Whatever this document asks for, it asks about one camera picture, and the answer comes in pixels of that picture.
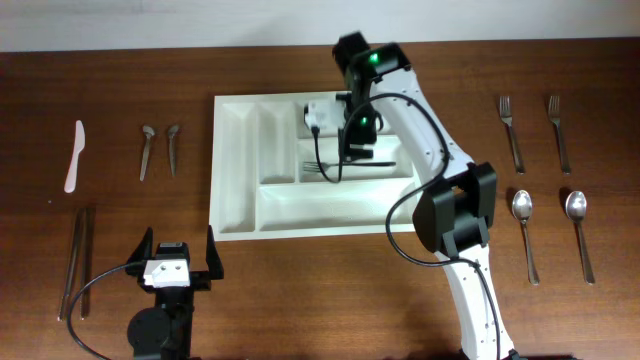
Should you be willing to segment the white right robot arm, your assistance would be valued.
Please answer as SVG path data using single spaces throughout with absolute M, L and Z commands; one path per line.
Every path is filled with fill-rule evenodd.
M 348 90 L 345 120 L 338 130 L 339 158 L 365 157 L 378 124 L 388 124 L 408 153 L 419 186 L 393 205 L 418 200 L 413 227 L 434 255 L 428 268 L 443 268 L 461 328 L 461 352 L 468 359 L 517 359 L 501 317 L 490 272 L 489 230 L 493 224 L 497 174 L 477 164 L 448 135 L 426 100 L 407 56 L 396 43 L 373 49 L 359 32 L 342 36 L 332 50 Z

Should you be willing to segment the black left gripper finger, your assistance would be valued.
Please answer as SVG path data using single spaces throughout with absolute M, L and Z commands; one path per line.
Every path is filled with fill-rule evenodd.
M 142 240 L 131 253 L 126 262 L 127 269 L 125 270 L 125 272 L 127 275 L 140 275 L 144 272 L 146 262 L 152 257 L 152 247 L 153 229 L 151 227 L 148 227 Z
M 208 226 L 206 241 L 205 260 L 208 266 L 208 274 L 211 280 L 222 280 L 224 278 L 224 267 L 216 248 L 212 226 Z

